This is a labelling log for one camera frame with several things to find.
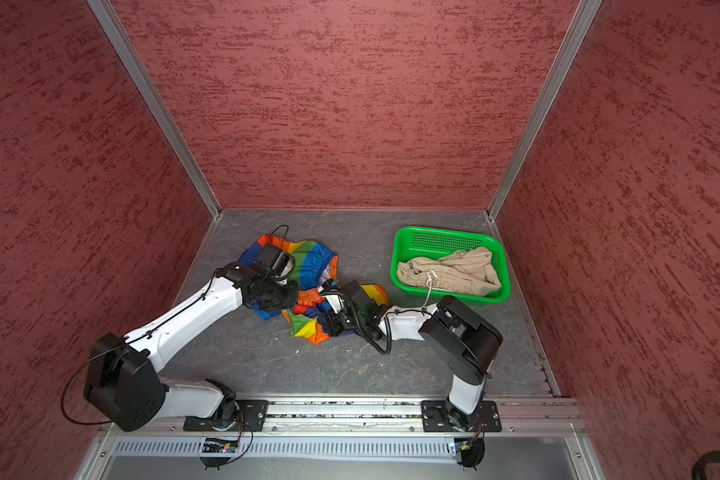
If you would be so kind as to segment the rainbow striped shorts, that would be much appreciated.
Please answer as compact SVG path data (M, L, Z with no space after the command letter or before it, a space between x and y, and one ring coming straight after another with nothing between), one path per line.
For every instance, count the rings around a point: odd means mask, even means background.
M279 282L285 283L288 280L297 282L299 297L298 303L290 309L273 312L254 311L264 318L274 314L283 315L290 326L291 335L303 338L313 345L335 338L327 335L317 323L317 317L322 313L320 306L326 306L325 299L320 293L321 286L326 281L341 285L337 276L338 255L324 244L313 240L291 242L273 233L263 235L240 256L238 261L224 268L222 275L239 290L241 277L245 275L263 277L253 270L250 264L265 244L280 247L294 257L294 270L287 279Z

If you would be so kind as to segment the green plastic basket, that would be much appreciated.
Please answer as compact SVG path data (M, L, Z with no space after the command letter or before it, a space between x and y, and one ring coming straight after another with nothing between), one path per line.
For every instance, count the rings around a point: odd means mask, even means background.
M488 297L438 290L427 291L423 288L409 287L403 285L394 276L394 269L399 262L416 257L439 259L456 251L468 251L477 247L485 247L492 252L492 265L497 270L502 283L502 288ZM431 303L445 295L452 295L464 303L487 305L502 303L511 296L510 275L505 249L499 241L483 234L414 226L402 228L397 232L394 240L390 277L400 290L408 295L424 297L427 303Z

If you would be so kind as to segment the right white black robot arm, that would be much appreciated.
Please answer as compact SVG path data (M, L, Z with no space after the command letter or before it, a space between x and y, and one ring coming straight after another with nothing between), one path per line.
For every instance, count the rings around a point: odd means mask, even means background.
M503 343L501 333L453 295L414 307L379 304L355 281L321 291L329 309L319 319L328 333L354 333L378 353L389 355L397 341L425 343L452 373L444 412L457 432L478 433L479 407L488 372Z

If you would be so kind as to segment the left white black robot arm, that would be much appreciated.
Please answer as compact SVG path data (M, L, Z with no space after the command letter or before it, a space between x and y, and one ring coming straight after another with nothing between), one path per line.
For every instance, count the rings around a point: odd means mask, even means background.
M84 399L124 432L155 419L185 418L210 431L241 422L235 392L222 382L176 381L161 371L199 334L229 313L289 309L299 297L293 280L232 262L214 271L198 292L124 336L107 334L92 347Z

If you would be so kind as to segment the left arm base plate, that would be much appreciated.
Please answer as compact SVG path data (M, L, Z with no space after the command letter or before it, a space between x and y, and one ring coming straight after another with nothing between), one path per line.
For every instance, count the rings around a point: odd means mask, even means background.
M269 402L266 400L222 401L221 406L208 418L187 417L183 430L188 432L260 432L267 417Z

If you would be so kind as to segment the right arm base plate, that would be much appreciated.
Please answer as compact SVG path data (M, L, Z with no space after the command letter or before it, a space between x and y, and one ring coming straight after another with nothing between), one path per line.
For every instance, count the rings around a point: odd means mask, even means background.
M428 400L420 404L425 432L499 433L502 431L498 407L493 401L482 401L470 413L463 413L448 401Z

